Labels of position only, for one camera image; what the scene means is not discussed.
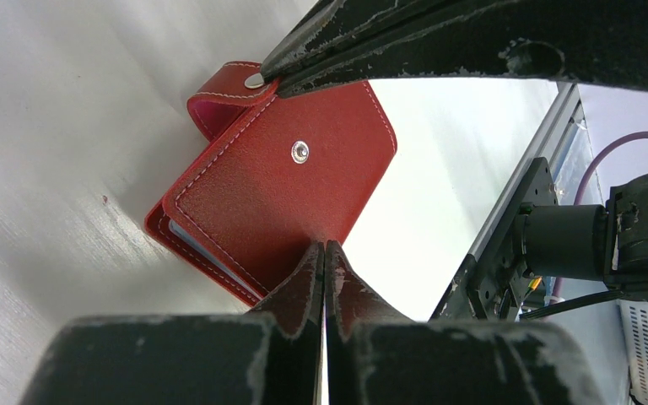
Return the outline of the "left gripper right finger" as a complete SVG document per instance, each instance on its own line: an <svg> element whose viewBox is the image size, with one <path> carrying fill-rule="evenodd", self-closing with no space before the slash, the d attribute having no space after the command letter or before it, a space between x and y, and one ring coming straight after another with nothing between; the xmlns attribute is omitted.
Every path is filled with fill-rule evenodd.
<svg viewBox="0 0 648 405"><path fill-rule="evenodd" d="M412 321L331 240L325 256L332 404L600 404L576 341L543 322Z"/></svg>

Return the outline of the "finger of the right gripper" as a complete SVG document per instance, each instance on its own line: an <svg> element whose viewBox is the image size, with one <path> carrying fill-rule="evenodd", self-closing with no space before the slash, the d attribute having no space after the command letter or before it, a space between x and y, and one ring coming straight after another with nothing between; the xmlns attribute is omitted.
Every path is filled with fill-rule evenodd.
<svg viewBox="0 0 648 405"><path fill-rule="evenodd" d="M292 97L379 78L648 92L648 1L319 1L262 63Z"/></svg>

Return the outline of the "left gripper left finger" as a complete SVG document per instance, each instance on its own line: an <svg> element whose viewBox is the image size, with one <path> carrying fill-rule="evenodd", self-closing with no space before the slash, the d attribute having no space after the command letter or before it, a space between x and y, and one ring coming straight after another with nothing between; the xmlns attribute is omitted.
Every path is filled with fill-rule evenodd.
<svg viewBox="0 0 648 405"><path fill-rule="evenodd" d="M314 404L325 247L240 315L84 317L53 338L24 404Z"/></svg>

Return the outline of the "red card holder wallet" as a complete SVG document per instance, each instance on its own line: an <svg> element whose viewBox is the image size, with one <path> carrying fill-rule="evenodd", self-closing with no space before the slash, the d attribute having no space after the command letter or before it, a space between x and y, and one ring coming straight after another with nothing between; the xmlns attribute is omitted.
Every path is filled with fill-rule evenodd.
<svg viewBox="0 0 648 405"><path fill-rule="evenodd" d="M225 63L186 103L207 147L146 232L247 306L316 242L344 242L397 151L367 81L283 98L260 64Z"/></svg>

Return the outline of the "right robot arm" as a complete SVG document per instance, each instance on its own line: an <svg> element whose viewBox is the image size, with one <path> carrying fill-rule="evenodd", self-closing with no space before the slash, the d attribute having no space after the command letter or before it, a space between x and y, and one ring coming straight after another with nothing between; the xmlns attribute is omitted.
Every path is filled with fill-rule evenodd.
<svg viewBox="0 0 648 405"><path fill-rule="evenodd" d="M543 78L648 92L648 1L320 1L265 58L286 98L376 78ZM435 317L503 319L526 276L599 281L533 312L648 300L648 175L605 206L526 200L536 158L488 243L467 255Z"/></svg>

